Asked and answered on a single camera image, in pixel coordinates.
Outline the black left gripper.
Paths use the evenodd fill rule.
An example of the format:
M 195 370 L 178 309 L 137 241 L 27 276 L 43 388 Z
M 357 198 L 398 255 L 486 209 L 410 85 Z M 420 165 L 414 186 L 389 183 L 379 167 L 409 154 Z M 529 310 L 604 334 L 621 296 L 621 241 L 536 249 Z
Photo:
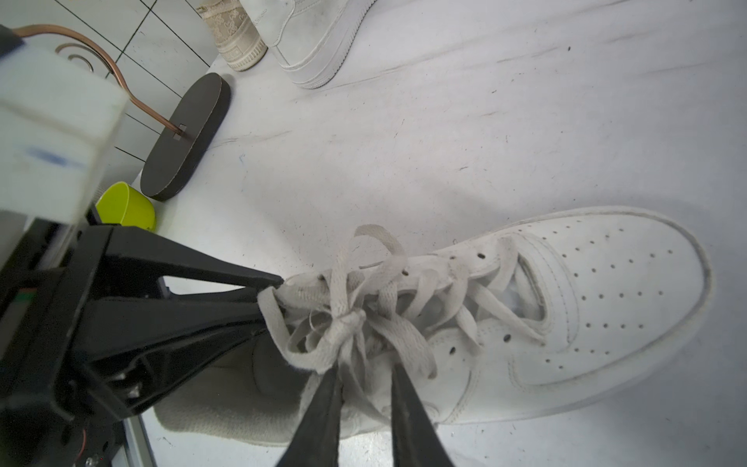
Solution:
M 283 283 L 136 227 L 80 231 L 34 220 L 11 247 L 1 270 L 4 466 L 112 465 L 124 428 L 96 427 L 91 415 L 142 414 L 266 331 L 251 303 L 97 300 L 81 317 L 104 259 L 124 285 L 142 289 L 166 276 L 258 289 Z

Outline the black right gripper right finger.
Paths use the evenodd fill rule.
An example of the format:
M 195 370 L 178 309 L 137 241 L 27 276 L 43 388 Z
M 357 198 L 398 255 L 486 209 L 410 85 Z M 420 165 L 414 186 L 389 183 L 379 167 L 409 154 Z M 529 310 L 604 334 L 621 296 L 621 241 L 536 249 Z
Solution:
M 396 467 L 453 467 L 402 364 L 391 377 L 391 431 Z

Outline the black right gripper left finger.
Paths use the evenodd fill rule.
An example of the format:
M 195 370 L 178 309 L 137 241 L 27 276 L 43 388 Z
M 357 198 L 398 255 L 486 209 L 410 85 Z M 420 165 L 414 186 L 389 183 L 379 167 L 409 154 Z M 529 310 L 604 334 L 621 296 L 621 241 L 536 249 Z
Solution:
M 321 379 L 277 467 L 338 467 L 342 381 L 332 367 Z

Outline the white leather sneaker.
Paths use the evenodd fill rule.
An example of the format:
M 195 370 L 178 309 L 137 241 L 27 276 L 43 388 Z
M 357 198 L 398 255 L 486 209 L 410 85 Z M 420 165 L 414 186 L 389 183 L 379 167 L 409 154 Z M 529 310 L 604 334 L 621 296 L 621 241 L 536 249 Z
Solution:
M 314 90 L 344 63 L 375 0 L 241 0 L 250 21 L 290 80 Z
M 636 383 L 694 338 L 712 268 L 659 214 L 573 209 L 422 256 L 383 227 L 387 254 L 298 274 L 258 297 L 268 329 L 155 408 L 159 423 L 251 445 L 288 444 L 323 374 L 342 380 L 340 433 L 387 430 L 391 373 L 407 371 L 437 425 L 525 420 Z

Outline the green plastic bowl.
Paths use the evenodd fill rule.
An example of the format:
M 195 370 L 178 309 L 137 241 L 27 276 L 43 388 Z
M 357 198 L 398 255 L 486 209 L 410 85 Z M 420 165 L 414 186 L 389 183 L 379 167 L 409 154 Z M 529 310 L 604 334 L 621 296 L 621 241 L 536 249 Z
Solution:
M 95 208 L 104 224 L 138 227 L 150 232 L 156 227 L 156 212 L 151 200 L 126 182 L 109 187 Z

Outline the dark oval stand base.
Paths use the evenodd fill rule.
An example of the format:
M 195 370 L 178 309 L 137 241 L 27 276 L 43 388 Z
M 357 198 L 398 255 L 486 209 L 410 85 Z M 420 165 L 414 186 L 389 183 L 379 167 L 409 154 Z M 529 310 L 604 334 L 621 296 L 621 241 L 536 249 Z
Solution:
M 202 76 L 175 108 L 170 121 L 179 129 L 161 133 L 141 173 L 140 189 L 166 202 L 189 183 L 231 104 L 231 87 L 217 73 Z

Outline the beige sneaker red label right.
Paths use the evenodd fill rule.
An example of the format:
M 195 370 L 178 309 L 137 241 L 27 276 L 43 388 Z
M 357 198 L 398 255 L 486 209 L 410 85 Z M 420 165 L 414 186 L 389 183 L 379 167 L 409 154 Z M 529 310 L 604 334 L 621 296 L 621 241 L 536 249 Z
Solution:
M 268 52 L 238 0 L 208 1 L 198 6 L 196 11 L 210 29 L 219 54 L 231 69 L 245 71 Z

